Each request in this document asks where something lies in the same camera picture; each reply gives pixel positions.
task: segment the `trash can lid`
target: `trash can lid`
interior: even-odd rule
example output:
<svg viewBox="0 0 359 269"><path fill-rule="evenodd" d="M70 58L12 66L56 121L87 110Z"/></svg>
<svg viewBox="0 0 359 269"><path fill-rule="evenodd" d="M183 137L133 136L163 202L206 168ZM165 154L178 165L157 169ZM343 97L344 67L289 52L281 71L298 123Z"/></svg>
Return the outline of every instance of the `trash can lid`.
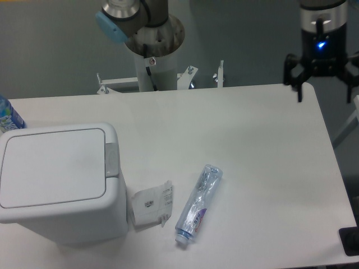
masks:
<svg viewBox="0 0 359 269"><path fill-rule="evenodd" d="M80 129L7 136L0 175L3 208L51 205L105 192L105 133Z"/></svg>

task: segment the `bolt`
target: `bolt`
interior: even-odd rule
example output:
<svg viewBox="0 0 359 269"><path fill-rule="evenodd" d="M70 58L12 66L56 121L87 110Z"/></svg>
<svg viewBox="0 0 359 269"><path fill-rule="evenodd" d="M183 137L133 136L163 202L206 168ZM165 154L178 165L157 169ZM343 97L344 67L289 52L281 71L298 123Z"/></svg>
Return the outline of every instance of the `bolt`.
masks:
<svg viewBox="0 0 359 269"><path fill-rule="evenodd" d="M155 65L156 64L156 59L154 57L152 57L149 61L150 65Z"/></svg>
<svg viewBox="0 0 359 269"><path fill-rule="evenodd" d="M106 85L103 85L104 89L105 89L105 94L109 94L110 91L108 90L107 86Z"/></svg>
<svg viewBox="0 0 359 269"><path fill-rule="evenodd" d="M190 87L188 87L188 89L192 90L196 88L196 82L194 80L191 81L190 83Z"/></svg>
<svg viewBox="0 0 359 269"><path fill-rule="evenodd" d="M188 67L188 74L192 74L192 71L194 70L193 66L189 66Z"/></svg>
<svg viewBox="0 0 359 269"><path fill-rule="evenodd" d="M218 75L217 75L217 73L213 74L212 79L216 84L218 83Z"/></svg>
<svg viewBox="0 0 359 269"><path fill-rule="evenodd" d="M99 81L99 84L102 84L102 79L100 78L100 73L97 73L97 80Z"/></svg>

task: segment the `black object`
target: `black object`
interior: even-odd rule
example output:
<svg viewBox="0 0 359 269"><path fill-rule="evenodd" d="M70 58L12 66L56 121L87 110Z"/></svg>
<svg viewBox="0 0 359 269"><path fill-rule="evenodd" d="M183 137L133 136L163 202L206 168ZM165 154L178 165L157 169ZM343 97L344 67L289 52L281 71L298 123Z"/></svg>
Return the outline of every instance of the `black object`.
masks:
<svg viewBox="0 0 359 269"><path fill-rule="evenodd" d="M359 227L341 228L340 239L347 256L359 256Z"/></svg>
<svg viewBox="0 0 359 269"><path fill-rule="evenodd" d="M346 23L341 27L324 32L324 21L319 17L315 21L316 33L302 29L301 58L289 54L284 62L285 85L291 85L298 92L298 102L302 101L302 84L310 77L338 77L348 85L347 103L351 102L352 89L359 86L359 75L355 76L346 68L347 63L359 68L359 53L348 57L346 53ZM300 64L303 71L292 76L292 70Z"/></svg>

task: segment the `transparent plastic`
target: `transparent plastic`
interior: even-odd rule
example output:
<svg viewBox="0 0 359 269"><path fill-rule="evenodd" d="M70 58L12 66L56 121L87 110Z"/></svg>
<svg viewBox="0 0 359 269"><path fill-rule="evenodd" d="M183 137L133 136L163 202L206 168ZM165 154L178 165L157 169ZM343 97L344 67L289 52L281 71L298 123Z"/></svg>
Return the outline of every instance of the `transparent plastic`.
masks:
<svg viewBox="0 0 359 269"><path fill-rule="evenodd" d="M219 168L210 164L204 166L176 224L176 241L180 244L186 245L189 239L193 240L197 236L222 175L223 172Z"/></svg>

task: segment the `white table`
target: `white table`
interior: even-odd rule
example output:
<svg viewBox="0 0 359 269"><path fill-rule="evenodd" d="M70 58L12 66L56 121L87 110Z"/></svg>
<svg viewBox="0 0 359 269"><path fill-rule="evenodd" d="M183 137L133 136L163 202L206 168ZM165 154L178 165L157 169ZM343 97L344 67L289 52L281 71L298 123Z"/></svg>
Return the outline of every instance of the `white table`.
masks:
<svg viewBox="0 0 359 269"><path fill-rule="evenodd" d="M0 268L245 268L350 263L338 235L355 220L312 86L282 85L11 100L29 127L115 126L129 194L172 180L164 228L76 247L0 224ZM174 226L205 164L223 181L197 243Z"/></svg>

